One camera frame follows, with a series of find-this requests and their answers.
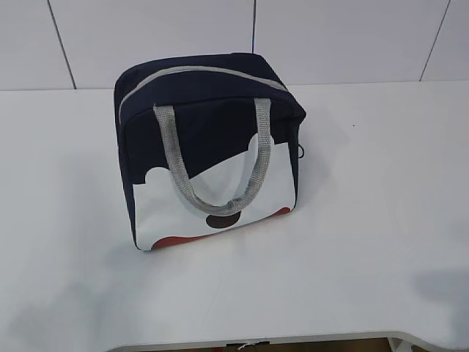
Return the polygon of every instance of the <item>white panel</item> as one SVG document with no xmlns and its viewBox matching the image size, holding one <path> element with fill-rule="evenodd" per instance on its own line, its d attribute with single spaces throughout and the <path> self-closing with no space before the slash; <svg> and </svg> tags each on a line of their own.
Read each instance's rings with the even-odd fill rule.
<svg viewBox="0 0 469 352">
<path fill-rule="evenodd" d="M 0 1 L 0 90 L 72 88 L 46 1 Z"/>
<path fill-rule="evenodd" d="M 78 88 L 141 62 L 251 51 L 253 0 L 53 0 Z"/>
<path fill-rule="evenodd" d="M 469 79 L 469 1 L 453 0 L 426 66 L 425 81 Z"/>
<path fill-rule="evenodd" d="M 417 81 L 446 0 L 258 0 L 255 51 L 288 84 Z"/>
</svg>

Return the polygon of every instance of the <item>bag top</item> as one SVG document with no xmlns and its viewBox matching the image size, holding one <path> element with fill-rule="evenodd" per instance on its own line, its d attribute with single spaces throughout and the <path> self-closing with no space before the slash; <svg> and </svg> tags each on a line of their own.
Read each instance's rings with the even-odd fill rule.
<svg viewBox="0 0 469 352">
<path fill-rule="evenodd" d="M 222 54 L 155 60 L 125 71 L 114 89 L 116 124 L 124 125 L 154 105 L 223 98 L 283 100 L 292 117 L 306 114 L 261 56 Z"/>
</svg>

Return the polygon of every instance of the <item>cartoon print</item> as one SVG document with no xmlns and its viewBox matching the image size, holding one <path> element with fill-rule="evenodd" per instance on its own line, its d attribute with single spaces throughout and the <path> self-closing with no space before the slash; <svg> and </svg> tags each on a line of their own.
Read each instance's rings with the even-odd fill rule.
<svg viewBox="0 0 469 352">
<path fill-rule="evenodd" d="M 270 164 L 264 184 L 248 207 L 231 216 L 201 212 L 180 194 L 168 169 L 155 167 L 149 170 L 145 184 L 133 185 L 137 246 L 150 250 L 152 247 L 183 243 L 290 212 L 295 206 L 295 187 L 288 144 L 274 144 L 273 139 L 270 140 Z M 201 199 L 214 205 L 226 204 L 233 197 L 240 196 L 248 184 L 256 155 L 257 134 L 250 140 L 246 152 L 193 177 L 194 191 Z"/>
</svg>

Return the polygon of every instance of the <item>insulated lunch bag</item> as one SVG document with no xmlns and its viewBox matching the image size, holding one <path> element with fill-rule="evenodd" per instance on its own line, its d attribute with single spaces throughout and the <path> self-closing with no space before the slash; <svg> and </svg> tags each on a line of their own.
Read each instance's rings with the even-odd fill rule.
<svg viewBox="0 0 469 352">
<path fill-rule="evenodd" d="M 137 248 L 288 213 L 305 111 L 255 54 L 161 59 L 114 90 L 119 164 Z"/>
</svg>

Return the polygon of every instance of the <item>bag handle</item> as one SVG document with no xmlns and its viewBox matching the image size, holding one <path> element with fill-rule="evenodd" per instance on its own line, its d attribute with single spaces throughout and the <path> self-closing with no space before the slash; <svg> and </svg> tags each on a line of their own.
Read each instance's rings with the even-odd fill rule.
<svg viewBox="0 0 469 352">
<path fill-rule="evenodd" d="M 225 205 L 211 205 L 196 195 L 181 156 L 174 108 L 171 105 L 153 106 L 156 120 L 160 125 L 164 153 L 174 183 L 184 198 L 204 213 L 214 216 L 236 214 L 252 203 L 264 183 L 270 162 L 270 99 L 254 98 L 254 105 L 256 106 L 257 134 L 259 137 L 256 163 L 243 195 L 230 200 Z"/>
</svg>

